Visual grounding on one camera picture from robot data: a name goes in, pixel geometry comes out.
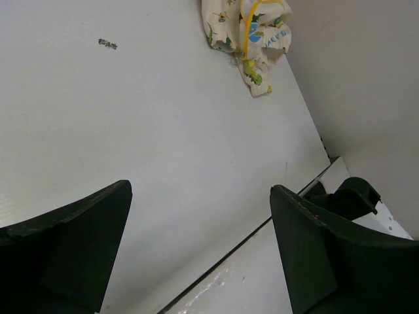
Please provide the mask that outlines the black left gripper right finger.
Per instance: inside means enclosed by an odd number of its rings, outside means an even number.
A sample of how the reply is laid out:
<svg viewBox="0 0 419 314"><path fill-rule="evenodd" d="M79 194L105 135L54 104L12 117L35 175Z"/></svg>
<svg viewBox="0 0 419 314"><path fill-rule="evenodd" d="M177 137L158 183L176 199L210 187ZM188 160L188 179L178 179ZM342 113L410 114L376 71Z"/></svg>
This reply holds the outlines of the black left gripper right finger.
<svg viewBox="0 0 419 314"><path fill-rule="evenodd" d="M286 187L270 208L294 313L417 313L418 243L358 225Z"/></svg>

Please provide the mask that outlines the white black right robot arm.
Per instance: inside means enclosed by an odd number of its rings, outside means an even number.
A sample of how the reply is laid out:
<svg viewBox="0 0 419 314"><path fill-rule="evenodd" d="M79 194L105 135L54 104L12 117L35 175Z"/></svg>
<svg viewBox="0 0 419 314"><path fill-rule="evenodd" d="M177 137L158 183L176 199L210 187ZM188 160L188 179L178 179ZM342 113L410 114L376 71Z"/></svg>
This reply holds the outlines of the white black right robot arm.
<svg viewBox="0 0 419 314"><path fill-rule="evenodd" d="M365 179L350 177L331 194L318 182L305 193L304 199L338 216L355 220L369 213L377 215L376 206L381 197Z"/></svg>

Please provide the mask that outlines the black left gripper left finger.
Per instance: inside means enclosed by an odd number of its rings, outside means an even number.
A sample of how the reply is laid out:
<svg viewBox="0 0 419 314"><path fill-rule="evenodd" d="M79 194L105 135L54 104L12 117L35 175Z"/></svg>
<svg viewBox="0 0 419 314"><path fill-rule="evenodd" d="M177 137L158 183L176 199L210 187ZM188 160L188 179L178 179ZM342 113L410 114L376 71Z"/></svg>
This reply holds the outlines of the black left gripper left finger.
<svg viewBox="0 0 419 314"><path fill-rule="evenodd" d="M117 181L1 228L2 313L99 313L132 202Z"/></svg>

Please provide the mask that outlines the yellow cream dinosaur kids jacket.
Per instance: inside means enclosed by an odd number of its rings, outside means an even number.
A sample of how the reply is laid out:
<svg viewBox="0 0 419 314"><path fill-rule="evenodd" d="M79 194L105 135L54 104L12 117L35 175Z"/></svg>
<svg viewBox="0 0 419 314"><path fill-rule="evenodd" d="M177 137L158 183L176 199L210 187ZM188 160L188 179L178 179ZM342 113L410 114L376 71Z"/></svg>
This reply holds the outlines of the yellow cream dinosaur kids jacket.
<svg viewBox="0 0 419 314"><path fill-rule="evenodd" d="M202 1L201 9L209 46L234 57L253 97L271 93L269 69L291 45L287 1Z"/></svg>

